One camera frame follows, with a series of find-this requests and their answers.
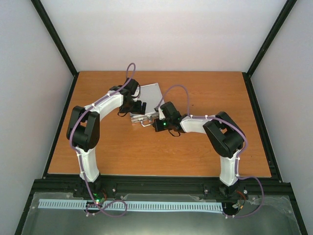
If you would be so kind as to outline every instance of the metal bracket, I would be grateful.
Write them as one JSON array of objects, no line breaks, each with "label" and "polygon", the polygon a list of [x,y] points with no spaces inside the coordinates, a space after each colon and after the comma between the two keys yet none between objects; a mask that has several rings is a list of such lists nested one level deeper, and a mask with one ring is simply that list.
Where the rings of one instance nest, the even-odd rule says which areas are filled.
[{"label": "metal bracket", "polygon": [[143,120],[140,120],[141,125],[142,125],[143,127],[151,126],[152,123],[153,123],[153,122],[152,122],[152,116],[149,116],[149,117],[148,117],[148,120],[149,120],[149,124],[147,124],[147,125],[143,124]]}]

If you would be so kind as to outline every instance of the metal plate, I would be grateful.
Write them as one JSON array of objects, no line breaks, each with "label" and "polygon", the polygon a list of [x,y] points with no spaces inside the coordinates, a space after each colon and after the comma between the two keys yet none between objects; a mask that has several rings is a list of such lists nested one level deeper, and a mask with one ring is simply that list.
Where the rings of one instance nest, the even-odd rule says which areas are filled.
[{"label": "metal plate", "polygon": [[146,114],[140,115],[130,113],[132,123],[158,118],[158,112],[155,111],[155,107],[162,99],[162,93],[158,83],[141,86],[140,93],[138,100],[147,103]]}]

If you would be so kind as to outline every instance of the black metal frame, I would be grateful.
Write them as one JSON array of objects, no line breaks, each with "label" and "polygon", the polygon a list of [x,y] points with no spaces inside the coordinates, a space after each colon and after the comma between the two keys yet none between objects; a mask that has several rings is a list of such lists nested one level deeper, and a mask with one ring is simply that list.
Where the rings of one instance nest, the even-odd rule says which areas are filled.
[{"label": "black metal frame", "polygon": [[[25,223],[29,207],[36,192],[73,192],[74,195],[79,194],[85,198],[89,198],[89,195],[83,190],[82,180],[78,175],[59,175],[48,174],[48,168],[52,159],[52,155],[64,122],[64,118],[68,109],[70,99],[72,97],[76,81],[79,73],[74,67],[69,55],[67,54],[51,20],[49,19],[43,5],[40,0],[31,0],[35,6],[38,14],[43,20],[47,30],[49,31],[53,41],[55,42],[58,50],[63,56],[65,63],[69,70],[73,74],[73,83],[69,91],[66,104],[63,109],[62,117],[53,141],[51,152],[49,154],[47,164],[42,179],[34,181],[29,198],[25,205],[25,209],[18,224],[16,235],[22,233],[22,228]],[[265,195],[286,195],[290,198],[300,231],[302,234],[307,234],[301,213],[299,211],[298,204],[293,194],[292,187],[289,183],[283,183],[279,172],[279,168],[276,162],[276,158],[268,137],[268,133],[264,124],[264,120],[260,111],[260,107],[253,89],[251,77],[255,72],[257,66],[261,62],[271,42],[274,40],[283,22],[290,13],[292,7],[296,3],[296,0],[287,0],[283,9],[281,10],[277,20],[275,21],[272,29],[266,37],[263,45],[261,46],[258,54],[253,60],[248,72],[243,72],[243,78],[246,84],[247,93],[251,102],[253,113],[256,119],[262,144],[265,150],[265,154],[268,160],[268,165],[271,172],[271,178],[260,178],[262,182]],[[148,193],[148,194],[190,194],[196,195],[200,198],[215,199],[218,202],[229,202],[234,199],[221,198],[216,193],[216,188],[219,185],[219,179],[216,177],[142,177],[142,176],[101,176],[101,184],[108,192],[108,197],[120,197],[128,193]],[[241,189],[246,189],[250,195],[260,195],[260,188],[258,183],[253,179],[248,179],[240,182]]]}]

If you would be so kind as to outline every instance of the wire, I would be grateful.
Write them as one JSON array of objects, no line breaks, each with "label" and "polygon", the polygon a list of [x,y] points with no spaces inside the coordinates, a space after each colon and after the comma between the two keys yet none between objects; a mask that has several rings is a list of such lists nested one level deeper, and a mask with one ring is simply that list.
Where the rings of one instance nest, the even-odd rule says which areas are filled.
[{"label": "wire", "polygon": [[240,191],[236,191],[243,199],[244,199],[244,203],[242,204],[242,206],[246,203],[246,196],[240,192]]},{"label": "wire", "polygon": [[117,115],[118,115],[119,117],[125,117],[125,116],[127,115],[127,113],[128,113],[128,112],[126,112],[124,115],[121,116],[121,115],[120,115],[120,112],[118,111]]},{"label": "wire", "polygon": [[227,126],[231,127],[232,129],[234,129],[243,139],[245,142],[244,147],[239,151],[239,153],[237,154],[237,158],[235,159],[235,174],[236,176],[239,176],[238,174],[238,161],[239,161],[239,156],[246,150],[246,148],[248,147],[248,140],[246,139],[246,136],[244,135],[244,133],[239,130],[237,127],[235,127],[234,125],[232,125],[231,123],[229,123],[228,121],[225,121],[223,119],[220,119],[218,117],[215,116],[191,116],[191,118],[193,119],[213,119],[213,120],[217,120],[220,121],[221,123],[226,124]]},{"label": "wire", "polygon": [[164,100],[165,96],[167,95],[167,93],[174,87],[182,87],[185,91],[186,91],[186,95],[187,95],[187,115],[190,116],[190,112],[189,112],[189,109],[190,109],[190,99],[189,99],[189,94],[188,94],[188,90],[185,86],[183,85],[180,85],[180,84],[176,84],[176,85],[173,85],[171,86],[169,89],[167,89],[167,91],[162,95],[162,99],[161,101],[159,102],[159,104],[156,106],[156,110],[161,106],[161,103],[162,101]]},{"label": "wire", "polygon": [[249,213],[249,214],[245,214],[245,215],[242,215],[242,216],[235,216],[234,218],[245,218],[245,217],[248,217],[248,216],[251,216],[253,214],[255,214],[257,211],[260,210],[260,208],[263,206],[263,203],[264,203],[264,190],[263,190],[263,187],[262,187],[262,184],[260,182],[260,180],[255,177],[255,176],[248,176],[248,177],[239,177],[239,174],[238,174],[238,161],[239,161],[239,156],[246,150],[246,148],[248,147],[248,140],[246,139],[244,133],[239,130],[237,127],[235,127],[234,125],[232,125],[231,123],[223,120],[223,119],[220,119],[218,117],[215,117],[215,116],[191,116],[191,118],[194,118],[194,119],[207,119],[207,118],[211,118],[213,120],[217,120],[217,121],[220,121],[221,123],[224,123],[226,124],[227,126],[231,127],[232,129],[234,129],[243,139],[244,139],[244,142],[245,142],[245,145],[244,147],[240,150],[240,152],[237,154],[237,158],[235,159],[235,174],[236,174],[236,177],[239,179],[239,180],[246,180],[246,179],[250,179],[250,178],[253,178],[255,179],[259,186],[260,186],[260,189],[261,189],[261,193],[262,193],[262,201],[261,201],[261,204],[258,206],[257,209],[255,209],[253,212]]},{"label": "wire", "polygon": [[[129,70],[129,68],[131,67],[131,65],[133,65],[133,67],[134,67],[133,72],[132,72],[132,75],[131,75],[131,76],[129,77],[129,79],[124,83],[123,86],[121,86],[117,91],[113,92],[111,95],[114,95],[114,94],[118,93],[118,92],[119,92],[121,89],[123,89],[123,88],[130,82],[130,80],[134,77],[134,74],[135,74],[135,72],[136,72],[136,65],[135,65],[135,63],[130,63],[130,64],[128,65],[127,69],[126,69],[126,78],[128,77],[128,70]],[[103,97],[101,97],[100,99],[98,99],[98,100],[94,103],[94,106],[98,105],[100,102],[102,102],[103,100],[105,100],[105,99],[107,99],[107,98],[109,98],[109,96],[108,96],[108,95],[104,95]],[[86,110],[83,112],[83,114],[78,118],[78,120],[77,120],[77,122],[75,123],[75,125],[74,125],[74,127],[73,127],[73,129],[72,129],[72,132],[71,132],[71,134],[70,134],[70,136],[69,136],[69,145],[70,145],[70,147],[71,147],[72,149],[75,150],[75,152],[76,152],[77,155],[78,155],[79,165],[80,165],[81,171],[82,171],[82,173],[83,173],[84,180],[85,180],[85,183],[86,183],[86,187],[87,187],[87,190],[88,190],[88,193],[89,193],[89,195],[90,195],[90,197],[91,197],[92,202],[95,204],[95,206],[96,206],[96,207],[100,210],[100,212],[102,212],[103,214],[105,214],[105,215],[107,215],[107,216],[109,216],[109,217],[117,218],[117,217],[123,216],[123,215],[127,212],[127,204],[126,204],[124,201],[122,201],[122,200],[115,200],[115,201],[110,202],[109,204],[112,204],[112,203],[115,203],[115,202],[122,202],[123,204],[125,204],[125,211],[124,211],[122,214],[120,214],[120,215],[111,215],[111,214],[108,214],[108,213],[106,213],[106,212],[104,211],[104,209],[106,209],[106,207],[102,209],[102,208],[96,203],[96,201],[95,201],[95,199],[94,199],[94,197],[93,197],[93,194],[92,194],[92,192],[91,192],[91,190],[90,190],[88,181],[87,181],[87,176],[86,176],[85,169],[84,169],[84,166],[83,166],[82,154],[81,154],[80,150],[78,150],[77,148],[75,148],[75,147],[73,146],[73,135],[74,135],[74,133],[75,133],[75,130],[76,130],[77,126],[80,124],[81,120],[84,118],[84,116],[85,116],[92,108],[93,108],[93,106],[90,106],[90,107],[89,107],[88,109],[86,109]]]}]

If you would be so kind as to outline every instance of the gray floor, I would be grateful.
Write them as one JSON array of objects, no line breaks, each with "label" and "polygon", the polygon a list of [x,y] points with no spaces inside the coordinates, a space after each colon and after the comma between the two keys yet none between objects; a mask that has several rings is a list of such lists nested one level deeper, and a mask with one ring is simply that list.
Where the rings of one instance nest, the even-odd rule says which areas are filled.
[{"label": "gray floor", "polygon": [[[259,212],[244,219],[225,219],[222,214],[205,212],[128,212],[121,218],[110,218],[102,214],[86,217],[83,210],[37,209],[39,198],[49,196],[37,194],[34,198],[24,226],[24,235],[300,234],[286,198],[267,197],[266,205]],[[238,215],[255,208],[256,205],[246,202]]]}]

